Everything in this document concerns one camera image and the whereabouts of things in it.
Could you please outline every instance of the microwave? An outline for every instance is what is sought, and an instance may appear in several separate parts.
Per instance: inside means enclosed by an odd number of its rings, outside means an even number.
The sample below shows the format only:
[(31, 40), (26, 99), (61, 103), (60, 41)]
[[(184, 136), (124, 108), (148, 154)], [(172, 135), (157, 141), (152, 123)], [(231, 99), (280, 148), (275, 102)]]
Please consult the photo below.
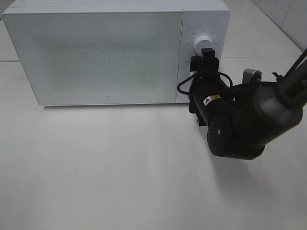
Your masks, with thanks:
[(187, 103), (177, 84), (202, 48), (221, 58), (229, 17), (222, 0), (17, 0), (2, 14), (45, 106)]

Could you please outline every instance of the white countertop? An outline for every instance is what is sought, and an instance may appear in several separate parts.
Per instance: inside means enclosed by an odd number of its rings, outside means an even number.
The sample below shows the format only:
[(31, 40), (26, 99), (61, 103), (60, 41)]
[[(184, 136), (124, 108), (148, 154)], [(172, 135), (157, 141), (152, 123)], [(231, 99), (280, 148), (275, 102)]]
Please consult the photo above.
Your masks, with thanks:
[[(284, 74), (298, 48), (249, 0), (226, 2), (221, 70)], [(307, 113), (257, 159), (219, 158), (185, 104), (39, 106), (7, 38), (0, 22), (1, 230), (306, 229)]]

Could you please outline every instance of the robotic arm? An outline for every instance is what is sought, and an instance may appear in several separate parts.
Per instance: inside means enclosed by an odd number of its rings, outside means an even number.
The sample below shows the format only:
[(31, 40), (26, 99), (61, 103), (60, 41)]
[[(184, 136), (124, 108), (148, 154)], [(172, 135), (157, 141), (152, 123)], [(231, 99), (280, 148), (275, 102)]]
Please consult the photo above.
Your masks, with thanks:
[[(307, 60), (299, 64), (306, 55), (307, 50), (285, 77), (274, 73), (277, 82), (262, 82), (260, 71), (247, 69), (236, 86), (218, 71), (212, 48), (203, 49), (202, 57), (191, 57), (190, 71), (195, 73), (177, 89), (189, 96), (189, 111), (196, 114), (199, 126), (208, 126), (213, 155), (252, 160), (267, 143), (300, 123), (307, 102)], [(189, 92), (182, 91), (181, 85), (189, 80)]]

